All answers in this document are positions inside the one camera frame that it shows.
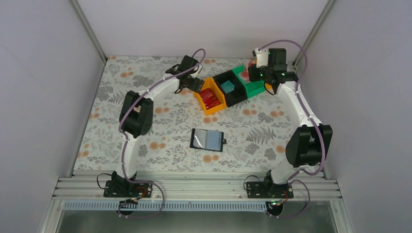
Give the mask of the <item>black leather card holder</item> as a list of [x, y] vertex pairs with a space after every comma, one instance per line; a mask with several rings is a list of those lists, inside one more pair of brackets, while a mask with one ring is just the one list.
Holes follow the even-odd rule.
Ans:
[[222, 152], [226, 143], [224, 133], [221, 131], [193, 128], [189, 147], [197, 150]]

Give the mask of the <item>white card with red circle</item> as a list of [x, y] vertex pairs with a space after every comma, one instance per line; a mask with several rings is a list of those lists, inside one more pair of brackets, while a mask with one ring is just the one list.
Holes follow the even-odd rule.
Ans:
[[248, 61], [248, 62], [246, 62], [246, 63], [243, 64], [244, 68], [243, 68], [243, 71], [240, 73], [240, 76], [241, 76], [241, 78], [242, 78], [243, 80], [245, 80], [245, 81], [248, 81], [248, 80], [249, 80], [249, 71], [248, 71], [248, 68], [249, 68], [251, 65], [254, 65], [255, 63], [256, 63], [255, 60], [251, 60], [251, 61]]

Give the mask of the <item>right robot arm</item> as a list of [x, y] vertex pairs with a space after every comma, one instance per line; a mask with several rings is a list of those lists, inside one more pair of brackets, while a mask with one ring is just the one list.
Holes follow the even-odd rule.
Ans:
[[285, 147], [286, 160], [262, 181], [245, 182], [244, 189], [250, 199], [292, 198], [293, 178], [300, 172], [313, 176], [322, 170], [333, 130], [311, 110], [297, 74], [288, 71], [285, 49], [257, 48], [253, 55], [256, 63], [248, 68], [249, 80], [271, 86], [269, 93], [282, 100], [296, 129]]

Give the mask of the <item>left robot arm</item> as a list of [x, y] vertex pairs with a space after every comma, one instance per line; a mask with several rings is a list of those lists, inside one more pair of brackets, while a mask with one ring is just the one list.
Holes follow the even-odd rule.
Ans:
[[199, 92], [204, 84], [197, 77], [201, 69], [200, 62], [186, 55], [180, 64], [167, 69], [152, 86], [139, 92], [127, 92], [119, 117], [119, 131], [125, 141], [119, 165], [105, 184], [104, 197], [139, 199], [151, 196], [154, 183], [136, 179], [136, 164], [143, 137], [153, 125], [154, 103], [169, 93], [178, 93], [184, 88]]

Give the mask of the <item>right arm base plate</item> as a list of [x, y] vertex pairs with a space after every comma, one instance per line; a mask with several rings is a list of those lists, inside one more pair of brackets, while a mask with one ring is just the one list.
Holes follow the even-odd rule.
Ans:
[[263, 182], [246, 182], [246, 193], [249, 199], [292, 199], [292, 187], [285, 184], [269, 184]]

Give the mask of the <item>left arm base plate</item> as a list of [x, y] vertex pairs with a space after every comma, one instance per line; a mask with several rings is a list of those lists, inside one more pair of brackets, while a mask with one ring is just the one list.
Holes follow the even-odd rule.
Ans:
[[105, 198], [150, 198], [153, 185], [149, 183], [115, 183], [107, 181], [103, 196]]

